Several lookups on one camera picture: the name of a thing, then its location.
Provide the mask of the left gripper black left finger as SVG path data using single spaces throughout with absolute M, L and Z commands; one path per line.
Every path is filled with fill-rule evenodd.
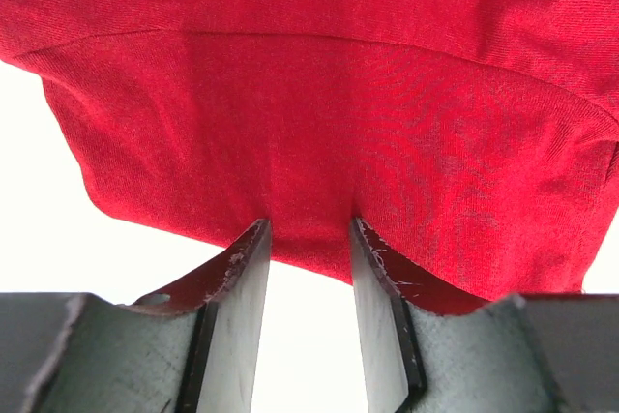
M 178 280 L 114 305 L 91 293 L 1 297 L 5 412 L 247 412 L 272 231 L 255 221 Z

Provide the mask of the red t shirt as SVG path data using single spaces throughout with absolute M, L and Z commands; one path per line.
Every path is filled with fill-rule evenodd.
M 350 281 L 363 218 L 489 300 L 577 292 L 618 208 L 618 0 L 1 0 L 93 203 Z

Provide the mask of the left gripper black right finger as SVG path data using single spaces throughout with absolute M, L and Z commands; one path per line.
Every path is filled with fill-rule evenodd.
M 350 224 L 371 412 L 614 412 L 618 299 L 471 295 Z

